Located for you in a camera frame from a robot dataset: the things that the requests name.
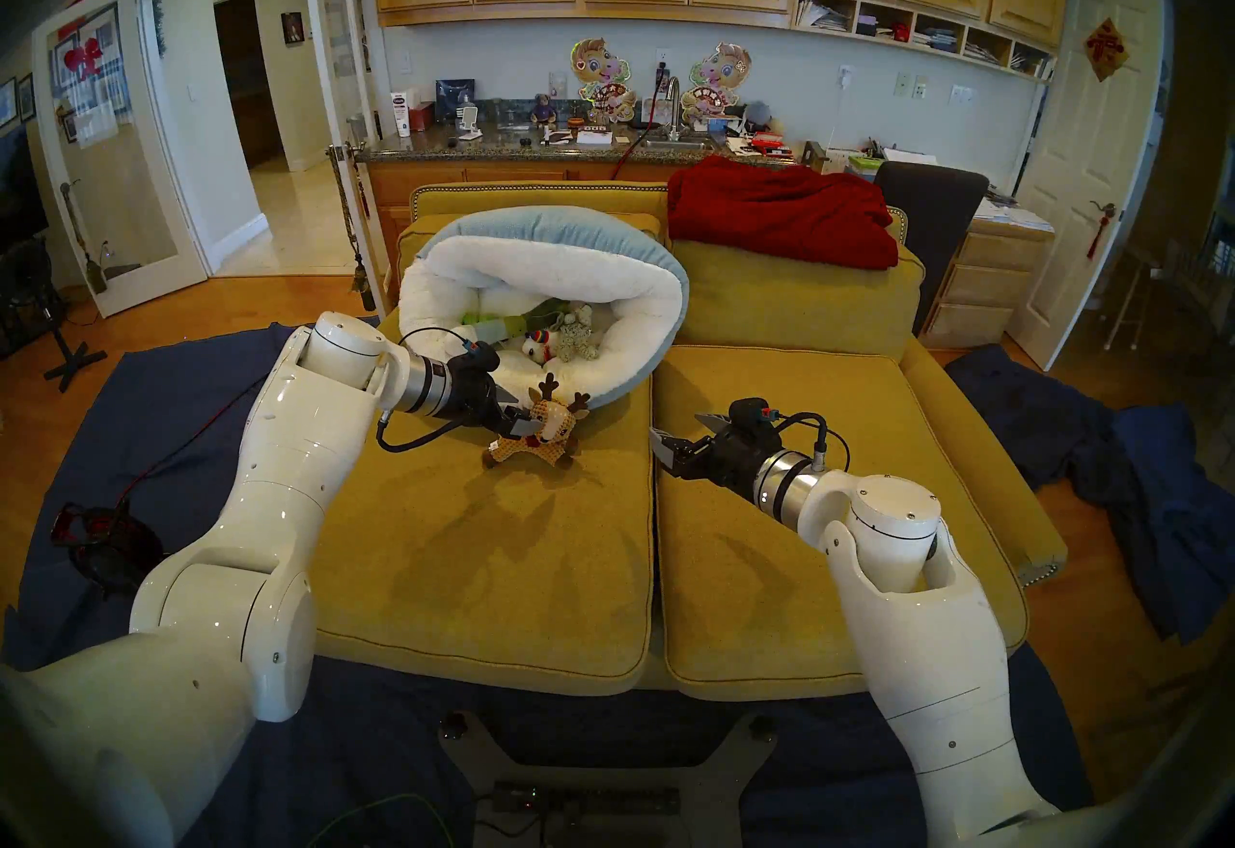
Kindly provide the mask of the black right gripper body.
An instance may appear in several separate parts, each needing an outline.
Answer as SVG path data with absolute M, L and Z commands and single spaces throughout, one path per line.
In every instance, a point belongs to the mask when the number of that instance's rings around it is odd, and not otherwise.
M 757 497 L 757 484 L 773 449 L 742 437 L 701 437 L 679 448 L 679 476 L 706 480 L 743 499 Z

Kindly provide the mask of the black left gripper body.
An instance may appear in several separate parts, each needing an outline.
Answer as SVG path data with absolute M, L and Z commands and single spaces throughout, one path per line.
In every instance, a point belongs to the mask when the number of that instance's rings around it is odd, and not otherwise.
M 490 372 L 459 360 L 451 360 L 446 369 L 450 379 L 447 422 L 485 430 L 492 434 L 508 434 L 508 418 L 527 417 L 527 411 L 521 406 L 498 405 Z

